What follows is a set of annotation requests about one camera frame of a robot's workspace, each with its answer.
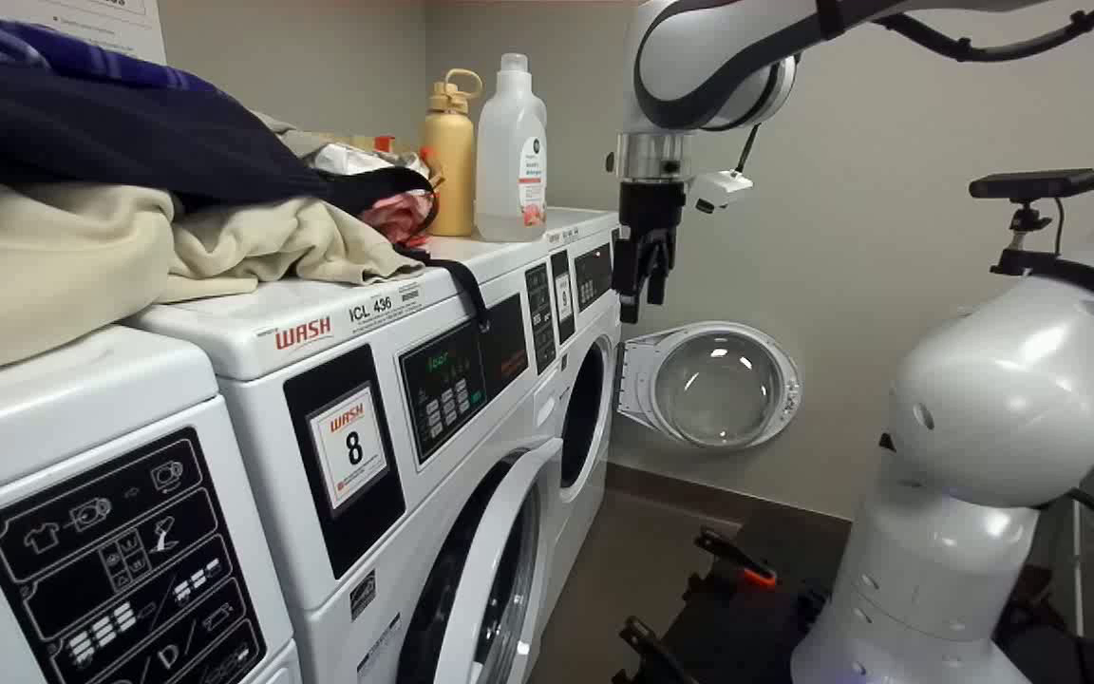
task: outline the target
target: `dark floor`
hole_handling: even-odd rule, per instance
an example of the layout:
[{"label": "dark floor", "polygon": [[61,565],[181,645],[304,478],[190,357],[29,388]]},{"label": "dark floor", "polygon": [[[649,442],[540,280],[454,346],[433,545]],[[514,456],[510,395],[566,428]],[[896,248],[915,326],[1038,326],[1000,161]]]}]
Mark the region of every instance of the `dark floor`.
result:
[{"label": "dark floor", "polygon": [[609,684],[639,656],[618,644],[628,614],[667,626],[682,608],[680,593],[710,555],[694,546],[700,530],[733,533],[733,522],[609,492],[590,545],[558,597],[542,636],[530,684]]}]

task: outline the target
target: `wall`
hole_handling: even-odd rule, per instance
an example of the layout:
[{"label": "wall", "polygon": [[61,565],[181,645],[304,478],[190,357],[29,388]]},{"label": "wall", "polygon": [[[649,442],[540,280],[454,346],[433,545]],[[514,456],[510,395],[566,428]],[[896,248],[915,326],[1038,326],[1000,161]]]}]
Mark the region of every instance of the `wall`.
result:
[{"label": "wall", "polygon": [[[946,28],[1017,38],[1082,3]],[[634,0],[429,0],[429,71],[530,53],[549,109],[549,202],[615,209],[604,155],[618,136],[632,10]],[[705,136],[703,162],[729,169],[735,150],[742,136]],[[773,445],[735,456],[682,456],[618,427],[615,459],[848,517],[873,474],[896,362],[1000,294],[987,266],[1009,209],[971,207],[967,177],[1060,162],[1094,169],[1094,38],[1003,69],[958,69],[880,29],[810,53],[752,155],[757,198],[689,217],[667,308],[639,326],[757,322],[804,367],[804,411]],[[1091,228],[1094,198],[1071,202],[1071,232]]]},{"label": "wall", "polygon": [[245,108],[416,150],[423,0],[161,0],[168,58]]}]

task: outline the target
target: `white robot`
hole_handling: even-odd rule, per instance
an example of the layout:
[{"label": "white robot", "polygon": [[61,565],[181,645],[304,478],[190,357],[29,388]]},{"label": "white robot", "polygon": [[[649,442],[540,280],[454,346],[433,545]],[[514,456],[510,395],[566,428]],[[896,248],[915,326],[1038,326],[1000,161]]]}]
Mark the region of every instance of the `white robot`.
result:
[{"label": "white robot", "polygon": [[[904,15],[915,6],[1017,10],[1038,0],[649,0],[632,51],[632,122],[615,289],[665,299],[682,209],[682,133],[760,124],[794,79],[794,58],[858,23],[880,23],[955,62],[1023,62],[1085,29],[1067,28],[980,51]],[[735,170],[694,181],[727,207]],[[1030,555],[1038,509],[1094,473],[1094,248],[1023,252],[1034,198],[1075,193],[1075,176],[995,177],[1017,238],[1005,295],[925,338],[901,367],[884,466],[865,495],[822,620],[794,655],[796,684],[1017,684],[995,622]]]}]

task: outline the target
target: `clothing pile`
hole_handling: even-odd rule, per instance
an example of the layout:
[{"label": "clothing pile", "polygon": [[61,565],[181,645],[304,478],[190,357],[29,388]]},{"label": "clothing pile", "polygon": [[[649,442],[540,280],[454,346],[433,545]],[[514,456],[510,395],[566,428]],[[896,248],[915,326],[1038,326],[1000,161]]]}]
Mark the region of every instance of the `clothing pile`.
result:
[{"label": "clothing pile", "polygon": [[0,366],[161,299],[410,270],[429,177],[309,142],[190,71],[0,20]]}]

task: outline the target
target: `black cable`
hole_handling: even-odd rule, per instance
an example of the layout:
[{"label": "black cable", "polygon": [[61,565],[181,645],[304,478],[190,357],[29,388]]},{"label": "black cable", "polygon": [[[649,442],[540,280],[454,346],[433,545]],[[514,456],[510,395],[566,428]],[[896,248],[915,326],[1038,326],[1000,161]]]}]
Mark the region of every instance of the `black cable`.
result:
[{"label": "black cable", "polygon": [[1067,207],[1062,207],[1062,198],[1052,198],[1052,202],[1056,202],[1052,256],[1062,256]]},{"label": "black cable", "polygon": [[1062,28],[1009,46],[971,46],[967,38],[948,38],[911,15],[884,15],[879,23],[948,62],[1025,62],[1091,33],[1094,10],[1075,10]]},{"label": "black cable", "polygon": [[735,176],[746,170],[746,162],[747,162],[747,155],[752,155],[752,145],[760,142],[760,129],[763,129],[763,124],[752,124],[752,129],[747,129],[746,150],[742,150],[742,161],[735,161]]}]

